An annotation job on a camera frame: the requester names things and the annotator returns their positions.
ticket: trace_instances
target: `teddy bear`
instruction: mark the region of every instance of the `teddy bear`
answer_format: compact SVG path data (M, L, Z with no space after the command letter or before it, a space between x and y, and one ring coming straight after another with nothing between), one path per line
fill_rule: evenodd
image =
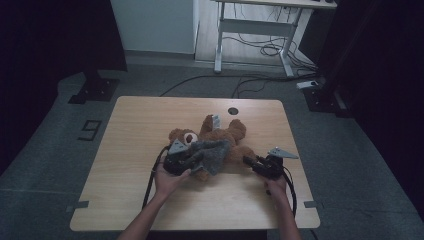
M173 143L178 139L181 143L190 147L197 141L220 141L227 140L230 144L229 150L223 159L223 164L243 165L243 157L256 158L254 151L248 146L238 145L239 141L246 136L246 126L239 120L234 119L230 122L227 129L216 127L216 115L206 116L201 126L199 134L191 129L176 128L169 133L169 141ZM206 181L209 178L208 171L203 169L194 173L200 181Z

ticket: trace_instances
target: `cable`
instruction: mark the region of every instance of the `cable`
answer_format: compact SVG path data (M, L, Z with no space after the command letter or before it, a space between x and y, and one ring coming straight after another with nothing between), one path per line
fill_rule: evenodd
M289 22L290 14L291 14L291 7L290 7L290 9L289 9L289 13L287 14L287 22Z
M262 55L266 55L266 56L276 56L276 55L280 54L280 52L282 51L282 49L284 47L285 40L286 40L283 37L271 39L271 36L270 36L269 41L256 41L255 42L255 41L247 41L247 40L243 39L240 34L239 34L239 37L240 37L240 39L233 38L233 37L223 37L222 39L231 39L231 40L240 42L242 44L245 44L245 45L248 45L248 46L251 46L251 47L260 48L260 53ZM284 44L278 45L278 44L273 43L273 41L276 41L276 40L284 40ZM268 42L270 44L255 45L255 43L268 43ZM318 67L316 67L314 64L302 61L302 60L300 60L296 57L296 51L298 49L298 46L297 46L297 43L295 41L292 41L292 43L295 45L295 49L294 49L293 52L289 51L287 55L290 58L290 60L292 60L293 65L295 65L297 67L304 67L304 68L307 68L311 71L317 71ZM267 52L267 49L272 49L272 50L275 51L275 53L269 53L269 52Z
M238 93L237 98L240 98L240 93L242 92L259 92L261 90L264 89L264 86L268 83L268 82L289 82L289 81L295 81L295 80L300 80L300 79L308 79L308 78L317 78L320 75L316 74L316 73L312 73L312 74L305 74L302 76L297 76L294 78L273 78L273 77L255 77L255 78L251 78L251 79L247 79L242 81L242 78L240 78L236 88L233 91L233 94L231 96L231 98L235 97L235 94ZM243 84L249 83L249 82L255 82L255 81L266 81L266 83L264 83L263 87L258 89L258 90L243 90L241 92L238 91L238 89L240 88L240 86L242 86Z
M141 207L141 209L143 209L146 206L147 201L149 200L150 190L152 189L152 184L153 184L153 178L155 177L156 169L159 165L160 159L162 158L162 154L165 150L169 150L169 146L165 146L162 149L162 151L160 151L159 156L156 158L155 164L153 165L152 171L150 172L149 183L147 184L146 193L144 194L143 206Z
M317 234L315 233L315 231L314 231L314 230L312 230L312 229L310 229L310 230L311 230L312 236L314 236L314 239L315 239L315 240L318 240L318 236L317 236Z
M291 178L291 173L290 171L284 167L284 169L290 174L290 178ZM283 172L283 177L287 182L287 185L289 185L290 188L290 192L292 195L292 199L293 199L293 216L296 217L296 211L297 211L297 196L296 196L296 192L294 190L294 183L293 183L293 178L291 178L291 181L289 179L289 177L287 176L286 172Z
M280 20L282 10L283 10L283 7L280 7L280 12L278 13L277 19L275 19L276 22L278 22L278 20Z
M243 15L244 19L246 19L246 16L244 16L244 13L243 13L243 4L241 3L240 3L240 12L241 12L241 15Z
M242 76L241 75L238 75L238 76L202 75L202 76L191 77L191 78L188 78L186 80L183 80L182 82L180 82L180 83L172 86L171 88L169 88L168 90L166 90L164 93L162 93L161 95L159 95L159 97L163 97L165 94L167 94L168 92L170 92L174 88L176 88L176 87L178 87L180 85L183 85L186 82L190 82L190 81L193 81L193 80L196 80L196 79L199 79L199 78L224 78L224 77L228 77L228 78L236 77L236 78L239 78L239 77L242 77Z
M271 15L275 12L275 6L272 8L272 12L269 14L268 18L266 19L267 21L269 20L269 18L271 17Z
M234 18L237 19L237 10L236 10L236 4L234 3Z

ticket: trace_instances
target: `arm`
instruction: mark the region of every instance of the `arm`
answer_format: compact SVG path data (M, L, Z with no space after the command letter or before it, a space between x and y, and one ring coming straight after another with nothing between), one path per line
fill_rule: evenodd
M155 195L137 217L134 218L130 225L121 233L118 239L146 239L162 205L189 175L189 169L181 174L181 176L171 175L163 169L163 164L160 163L155 174Z
M298 240L301 239L299 229L297 229L289 200L286 194L286 181L283 177L274 181L261 177L265 182L265 187L271 192L272 200L278 214L278 228L280 239Z

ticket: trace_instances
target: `white wall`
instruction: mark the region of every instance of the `white wall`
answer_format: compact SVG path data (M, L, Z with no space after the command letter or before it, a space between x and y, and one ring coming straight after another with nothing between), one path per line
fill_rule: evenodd
M111 0L125 50L193 54L198 0Z

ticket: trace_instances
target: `gray fabric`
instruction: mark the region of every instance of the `gray fabric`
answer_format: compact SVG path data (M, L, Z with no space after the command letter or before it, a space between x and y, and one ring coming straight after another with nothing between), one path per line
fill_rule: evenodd
M195 173L201 169L207 171L211 175L216 175L222 167L222 162L230 150L230 142L228 140L219 141L197 141L191 144L193 155L191 159L198 161L198 164L192 169Z

